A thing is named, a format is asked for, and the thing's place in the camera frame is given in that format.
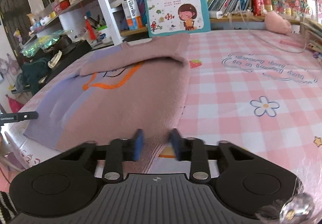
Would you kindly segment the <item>purple and pink sweater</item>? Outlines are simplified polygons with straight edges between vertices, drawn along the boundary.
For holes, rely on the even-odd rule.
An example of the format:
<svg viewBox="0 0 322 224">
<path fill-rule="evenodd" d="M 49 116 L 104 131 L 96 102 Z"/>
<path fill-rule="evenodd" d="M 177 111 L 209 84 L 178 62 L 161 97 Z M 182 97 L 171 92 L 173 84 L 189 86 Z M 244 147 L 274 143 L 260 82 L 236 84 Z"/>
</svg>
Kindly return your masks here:
<svg viewBox="0 0 322 224">
<path fill-rule="evenodd" d="M 181 118 L 190 64 L 187 33 L 122 43 L 95 51 L 79 70 L 57 82 L 37 107 L 25 136 L 59 151 L 86 141 L 100 145 L 144 132 L 138 162 L 126 173 L 146 173 Z"/>
</svg>

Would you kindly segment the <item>dark green garment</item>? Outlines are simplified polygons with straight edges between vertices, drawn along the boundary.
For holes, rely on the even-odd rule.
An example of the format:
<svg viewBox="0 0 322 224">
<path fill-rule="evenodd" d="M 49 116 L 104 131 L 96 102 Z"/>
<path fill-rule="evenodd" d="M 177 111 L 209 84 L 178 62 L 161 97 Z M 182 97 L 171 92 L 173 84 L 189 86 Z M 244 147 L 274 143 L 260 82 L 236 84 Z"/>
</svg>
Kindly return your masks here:
<svg viewBox="0 0 322 224">
<path fill-rule="evenodd" d="M 32 62 L 26 62 L 22 65 L 22 72 L 16 77 L 15 87 L 17 92 L 22 92 L 26 86 L 32 95 L 35 95 L 39 90 L 39 81 L 48 75 L 50 68 L 48 62 L 50 57 L 42 57 Z"/>
</svg>

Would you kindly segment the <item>cream wrist watch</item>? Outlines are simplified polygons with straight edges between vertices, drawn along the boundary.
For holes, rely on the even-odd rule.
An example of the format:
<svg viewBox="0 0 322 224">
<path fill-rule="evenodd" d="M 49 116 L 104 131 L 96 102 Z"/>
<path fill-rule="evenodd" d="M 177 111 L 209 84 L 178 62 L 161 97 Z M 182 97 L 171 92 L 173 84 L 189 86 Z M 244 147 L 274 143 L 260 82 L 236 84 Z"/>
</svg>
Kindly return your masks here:
<svg viewBox="0 0 322 224">
<path fill-rule="evenodd" d="M 60 61 L 61 57 L 62 57 L 62 52 L 61 51 L 58 51 L 54 55 L 54 57 L 48 62 L 48 64 L 47 64 L 48 67 L 50 69 L 53 69 L 58 64 L 58 62 Z"/>
</svg>

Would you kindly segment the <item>iridescent green wrapping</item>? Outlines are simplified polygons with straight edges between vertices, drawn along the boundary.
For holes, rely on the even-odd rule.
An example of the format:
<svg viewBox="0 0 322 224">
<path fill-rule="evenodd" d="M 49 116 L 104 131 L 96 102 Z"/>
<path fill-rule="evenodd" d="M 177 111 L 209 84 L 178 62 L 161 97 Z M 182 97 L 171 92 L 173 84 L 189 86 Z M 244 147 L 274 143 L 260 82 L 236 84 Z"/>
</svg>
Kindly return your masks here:
<svg viewBox="0 0 322 224">
<path fill-rule="evenodd" d="M 50 35 L 37 37 L 31 42 L 27 42 L 24 46 L 22 46 L 20 53 L 24 57 L 31 58 L 35 56 L 40 49 L 44 51 L 47 48 L 52 47 L 58 42 L 61 36 L 69 35 L 72 33 L 72 31 L 73 30 L 59 30 Z"/>
</svg>

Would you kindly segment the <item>black box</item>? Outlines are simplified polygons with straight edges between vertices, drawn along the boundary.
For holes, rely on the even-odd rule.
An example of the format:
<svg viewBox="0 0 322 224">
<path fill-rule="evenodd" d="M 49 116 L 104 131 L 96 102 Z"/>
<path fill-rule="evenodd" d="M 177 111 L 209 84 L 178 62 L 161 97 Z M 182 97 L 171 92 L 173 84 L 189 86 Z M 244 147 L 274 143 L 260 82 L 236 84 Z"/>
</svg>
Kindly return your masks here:
<svg viewBox="0 0 322 224">
<path fill-rule="evenodd" d="M 38 80 L 38 84 L 44 86 L 54 79 L 57 75 L 59 75 L 63 70 L 65 70 L 68 66 L 70 66 L 73 62 L 83 57 L 85 54 L 89 53 L 92 50 L 92 47 L 87 41 L 80 41 L 76 43 L 72 43 L 65 48 L 52 46 L 51 50 L 46 54 L 52 59 L 58 51 L 62 52 L 62 56 L 60 57 L 58 63 L 50 68 L 48 73 Z"/>
</svg>

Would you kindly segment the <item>black leather shoe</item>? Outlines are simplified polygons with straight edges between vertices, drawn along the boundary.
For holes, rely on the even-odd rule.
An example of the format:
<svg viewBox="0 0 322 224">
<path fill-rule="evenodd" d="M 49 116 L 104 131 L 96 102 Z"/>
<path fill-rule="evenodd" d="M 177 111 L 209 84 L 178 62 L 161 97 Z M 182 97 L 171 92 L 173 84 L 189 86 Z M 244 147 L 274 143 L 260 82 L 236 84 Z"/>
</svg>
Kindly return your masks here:
<svg viewBox="0 0 322 224">
<path fill-rule="evenodd" d="M 49 49 L 48 55 L 54 56 L 59 51 L 67 55 L 76 48 L 76 44 L 67 35 L 61 35 L 58 41 Z"/>
</svg>

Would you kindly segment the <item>white tub green lid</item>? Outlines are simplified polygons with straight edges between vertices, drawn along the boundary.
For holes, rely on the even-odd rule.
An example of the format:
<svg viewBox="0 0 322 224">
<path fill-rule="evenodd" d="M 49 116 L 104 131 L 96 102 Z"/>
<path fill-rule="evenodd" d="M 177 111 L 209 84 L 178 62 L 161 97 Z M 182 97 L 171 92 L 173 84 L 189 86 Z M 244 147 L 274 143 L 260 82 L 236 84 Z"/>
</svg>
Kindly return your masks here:
<svg viewBox="0 0 322 224">
<path fill-rule="evenodd" d="M 103 44 L 112 43 L 110 30 L 107 25 L 97 28 L 97 36 Z"/>
</svg>

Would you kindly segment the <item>red tassel ornament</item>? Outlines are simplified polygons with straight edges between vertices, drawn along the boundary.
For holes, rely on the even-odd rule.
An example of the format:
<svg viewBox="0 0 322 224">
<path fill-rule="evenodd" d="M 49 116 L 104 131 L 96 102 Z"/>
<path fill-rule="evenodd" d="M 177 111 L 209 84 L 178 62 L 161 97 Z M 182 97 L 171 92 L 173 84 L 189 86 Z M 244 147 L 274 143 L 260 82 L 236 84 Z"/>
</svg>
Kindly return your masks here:
<svg viewBox="0 0 322 224">
<path fill-rule="evenodd" d="M 85 22 L 86 22 L 86 28 L 88 30 L 89 36 L 91 38 L 91 40 L 96 40 L 96 34 L 92 28 L 92 25 L 90 24 L 90 22 L 88 21 L 88 17 L 84 16 Z"/>
</svg>

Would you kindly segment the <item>red round jar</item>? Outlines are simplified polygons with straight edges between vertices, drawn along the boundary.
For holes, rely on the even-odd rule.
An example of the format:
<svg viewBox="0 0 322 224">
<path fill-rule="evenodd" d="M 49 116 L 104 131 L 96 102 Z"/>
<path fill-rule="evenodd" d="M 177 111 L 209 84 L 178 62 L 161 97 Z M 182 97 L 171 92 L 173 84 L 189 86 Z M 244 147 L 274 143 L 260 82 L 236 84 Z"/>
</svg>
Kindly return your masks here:
<svg viewBox="0 0 322 224">
<path fill-rule="evenodd" d="M 60 9 L 63 11 L 70 6 L 69 0 L 59 0 Z"/>
</svg>

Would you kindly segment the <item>white power adapter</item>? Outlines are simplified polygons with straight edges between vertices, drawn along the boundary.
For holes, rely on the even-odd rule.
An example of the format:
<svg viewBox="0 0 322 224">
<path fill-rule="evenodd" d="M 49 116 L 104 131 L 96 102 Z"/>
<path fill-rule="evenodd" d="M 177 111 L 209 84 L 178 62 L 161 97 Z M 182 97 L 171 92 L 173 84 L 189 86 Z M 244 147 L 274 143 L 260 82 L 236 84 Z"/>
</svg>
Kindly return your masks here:
<svg viewBox="0 0 322 224">
<path fill-rule="evenodd" d="M 223 17 L 222 11 L 209 11 L 209 16 L 212 19 L 221 19 Z"/>
</svg>

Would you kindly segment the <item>white orange medicine box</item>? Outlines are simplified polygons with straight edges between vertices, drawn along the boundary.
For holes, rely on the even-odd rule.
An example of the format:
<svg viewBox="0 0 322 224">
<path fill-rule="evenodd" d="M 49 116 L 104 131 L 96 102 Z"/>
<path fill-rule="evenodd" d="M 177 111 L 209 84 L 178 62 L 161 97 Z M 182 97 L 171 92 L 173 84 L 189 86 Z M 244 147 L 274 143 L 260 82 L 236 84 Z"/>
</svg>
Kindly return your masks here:
<svg viewBox="0 0 322 224">
<path fill-rule="evenodd" d="M 136 0 L 126 0 L 122 2 L 122 8 L 129 30 L 143 28 L 141 14 Z"/>
</svg>

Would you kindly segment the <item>children's picture book teal border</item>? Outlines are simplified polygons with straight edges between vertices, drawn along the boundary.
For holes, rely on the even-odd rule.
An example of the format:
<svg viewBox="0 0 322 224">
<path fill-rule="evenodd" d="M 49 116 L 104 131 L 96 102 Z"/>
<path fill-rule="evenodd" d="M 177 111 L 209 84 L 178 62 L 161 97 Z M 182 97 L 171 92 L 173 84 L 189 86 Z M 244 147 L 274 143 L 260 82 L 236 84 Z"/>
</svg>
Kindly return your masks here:
<svg viewBox="0 0 322 224">
<path fill-rule="evenodd" d="M 211 30 L 206 0 L 145 0 L 149 37 Z"/>
</svg>

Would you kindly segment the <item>pink pen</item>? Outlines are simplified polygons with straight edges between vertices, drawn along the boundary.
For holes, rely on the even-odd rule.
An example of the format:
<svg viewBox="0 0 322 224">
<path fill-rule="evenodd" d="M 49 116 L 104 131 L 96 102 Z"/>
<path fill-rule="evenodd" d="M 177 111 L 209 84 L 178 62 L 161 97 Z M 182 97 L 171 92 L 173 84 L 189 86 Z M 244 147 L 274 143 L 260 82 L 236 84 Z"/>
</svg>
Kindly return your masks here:
<svg viewBox="0 0 322 224">
<path fill-rule="evenodd" d="M 298 48 L 303 48 L 305 46 L 305 43 L 303 43 L 302 41 L 295 40 L 280 40 L 280 44 Z"/>
</svg>

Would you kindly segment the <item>pink plush toy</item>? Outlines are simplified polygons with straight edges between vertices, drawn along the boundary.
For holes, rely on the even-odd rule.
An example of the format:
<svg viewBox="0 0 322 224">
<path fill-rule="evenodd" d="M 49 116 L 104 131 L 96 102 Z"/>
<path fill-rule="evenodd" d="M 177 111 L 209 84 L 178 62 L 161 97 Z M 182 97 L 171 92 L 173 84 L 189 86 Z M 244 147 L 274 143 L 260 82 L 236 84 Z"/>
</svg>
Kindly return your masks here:
<svg viewBox="0 0 322 224">
<path fill-rule="evenodd" d="M 264 19 L 266 30 L 282 35 L 292 33 L 291 23 L 280 16 L 276 11 L 270 11 Z"/>
</svg>

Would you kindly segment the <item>colourful paper stars jar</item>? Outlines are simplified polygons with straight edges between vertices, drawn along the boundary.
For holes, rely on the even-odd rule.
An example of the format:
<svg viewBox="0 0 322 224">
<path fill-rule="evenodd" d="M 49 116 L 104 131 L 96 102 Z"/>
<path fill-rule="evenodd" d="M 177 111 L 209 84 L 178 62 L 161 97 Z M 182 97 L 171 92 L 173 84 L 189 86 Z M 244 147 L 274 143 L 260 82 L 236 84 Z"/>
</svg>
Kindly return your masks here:
<svg viewBox="0 0 322 224">
<path fill-rule="evenodd" d="M 277 0 L 276 10 L 284 15 L 303 17 L 307 9 L 307 0 Z"/>
</svg>

